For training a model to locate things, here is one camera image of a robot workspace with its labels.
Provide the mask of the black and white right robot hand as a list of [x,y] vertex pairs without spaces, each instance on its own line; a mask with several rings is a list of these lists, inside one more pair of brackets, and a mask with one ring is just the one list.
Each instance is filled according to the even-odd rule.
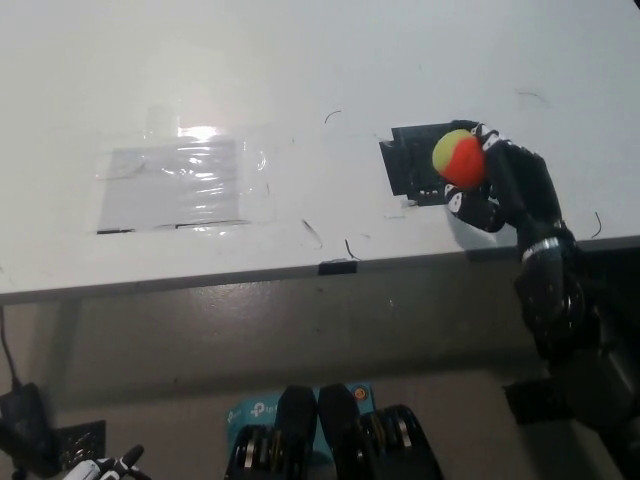
[[545,160],[484,123],[455,120],[452,125],[480,153],[480,179],[462,185],[442,173],[446,206],[458,220],[487,233],[504,226],[516,232],[521,257],[529,257],[545,242],[564,249],[576,245],[567,227]]

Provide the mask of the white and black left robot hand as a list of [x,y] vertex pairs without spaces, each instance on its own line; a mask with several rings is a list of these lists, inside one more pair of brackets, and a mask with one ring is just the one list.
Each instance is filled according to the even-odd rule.
[[149,479],[149,476],[137,466],[144,452],[144,447],[137,444],[119,458],[84,460],[71,469],[63,480],[120,480],[126,477]]

